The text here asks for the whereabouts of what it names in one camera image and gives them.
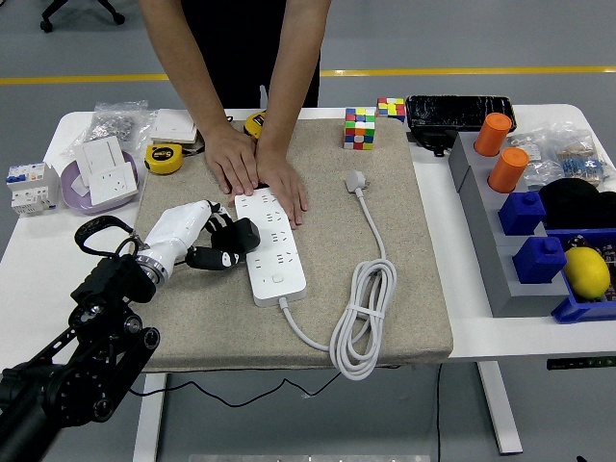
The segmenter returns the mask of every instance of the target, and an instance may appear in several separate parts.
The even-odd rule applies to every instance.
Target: purple plate
[[[135,175],[135,182],[137,183],[137,185],[139,185],[137,166],[135,165],[133,157],[124,151],[122,151],[122,155],[124,156],[124,160],[126,162],[130,162],[131,168],[133,169],[133,174]],[[62,185],[62,196],[64,198],[64,202],[66,202],[66,205],[71,209],[80,211],[82,214],[94,215],[105,212],[106,210],[112,210],[130,202],[134,197],[133,195],[131,195],[129,197],[121,198],[116,202],[110,202],[108,204],[101,205],[92,205],[89,192],[82,197],[70,187],[70,185],[73,184],[73,181],[75,181],[75,178],[77,178],[79,175],[80,171],[79,167],[77,167],[77,161],[73,161],[68,164],[66,168],[62,171],[62,175],[60,175],[60,183]]]

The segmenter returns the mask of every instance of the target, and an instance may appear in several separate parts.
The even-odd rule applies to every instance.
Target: orange cup
[[[488,185],[497,193],[511,193],[528,165],[528,154],[519,147],[507,147],[494,166]]]
[[[505,114],[488,114],[483,120],[477,141],[475,141],[475,151],[485,157],[494,157],[499,154],[512,124],[511,119]]]

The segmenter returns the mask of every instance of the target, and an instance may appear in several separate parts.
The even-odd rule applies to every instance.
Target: white table
[[[545,120],[571,120],[579,127],[589,128],[581,111],[573,106],[516,106],[514,110],[517,133]],[[237,119],[251,113],[228,111]],[[300,117],[343,118],[344,113],[344,108],[306,109]],[[88,127],[90,115],[72,113],[63,117],[45,154],[45,162],[57,171],[64,169],[70,159],[62,153]],[[608,161],[596,137],[595,143],[600,156]],[[436,158],[414,143],[409,146],[453,332],[453,353],[449,359],[478,363],[501,452],[519,452],[522,447],[496,360],[519,356],[616,354],[616,321],[561,325],[550,317],[493,318],[447,159]],[[137,165],[140,175],[144,175],[140,160]],[[138,209],[139,198],[136,198],[113,211],[113,215],[132,225]],[[4,298],[0,308],[0,368],[30,359],[65,330],[68,315],[75,306],[69,295],[98,262],[98,257],[82,253],[73,241],[75,230],[89,219],[61,205],[56,211],[17,221],[0,263],[0,291]],[[106,245],[110,250],[124,237],[114,230],[99,234],[92,237],[89,244],[98,248]],[[63,353],[57,361],[67,359],[70,352]],[[151,380],[146,387],[158,387],[164,383],[164,375],[159,374]],[[158,399],[162,405],[162,396]],[[160,408],[154,408],[155,415],[160,415]],[[151,407],[149,409],[142,412],[152,412]],[[158,426],[149,431],[158,432]],[[135,460],[152,460],[152,449],[139,445],[139,441],[151,441],[152,435],[156,436],[138,434]]]

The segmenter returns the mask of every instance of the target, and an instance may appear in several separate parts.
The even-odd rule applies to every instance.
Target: tape measure
[[[244,123],[244,133],[249,135],[255,142],[261,137],[261,130],[263,130],[263,123],[266,121],[266,112],[255,113],[246,119]]]
[[[180,144],[149,144],[145,149],[145,166],[159,175],[173,173],[182,166],[183,160]]]

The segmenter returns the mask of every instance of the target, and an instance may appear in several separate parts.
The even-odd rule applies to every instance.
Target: lemon
[[[574,293],[587,300],[601,298],[609,287],[609,268],[599,252],[590,247],[572,247],[565,256],[565,274]]]

